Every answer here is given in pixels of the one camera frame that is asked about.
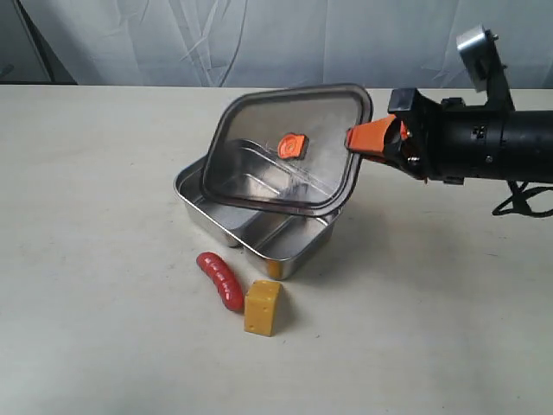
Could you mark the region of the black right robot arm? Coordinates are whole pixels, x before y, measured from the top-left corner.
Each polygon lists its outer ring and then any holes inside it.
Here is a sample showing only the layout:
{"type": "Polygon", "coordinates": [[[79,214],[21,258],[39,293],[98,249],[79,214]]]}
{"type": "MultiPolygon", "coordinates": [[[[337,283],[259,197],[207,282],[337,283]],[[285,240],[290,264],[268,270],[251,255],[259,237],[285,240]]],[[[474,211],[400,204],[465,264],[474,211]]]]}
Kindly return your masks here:
{"type": "Polygon", "coordinates": [[[353,127],[347,149],[417,180],[552,181],[552,113],[509,105],[435,102],[395,89],[388,117],[353,127]]]}

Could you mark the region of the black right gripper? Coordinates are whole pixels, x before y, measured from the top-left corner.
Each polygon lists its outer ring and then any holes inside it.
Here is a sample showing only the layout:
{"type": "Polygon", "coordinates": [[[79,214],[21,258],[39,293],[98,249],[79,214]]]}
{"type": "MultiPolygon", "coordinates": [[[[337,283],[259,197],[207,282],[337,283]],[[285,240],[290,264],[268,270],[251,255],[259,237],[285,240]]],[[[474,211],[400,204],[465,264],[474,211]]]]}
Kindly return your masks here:
{"type": "Polygon", "coordinates": [[[505,108],[466,105],[460,97],[437,103],[415,88],[398,88],[391,92],[388,113],[349,129],[346,148],[417,180],[462,184],[466,178],[501,177],[505,108]]]}

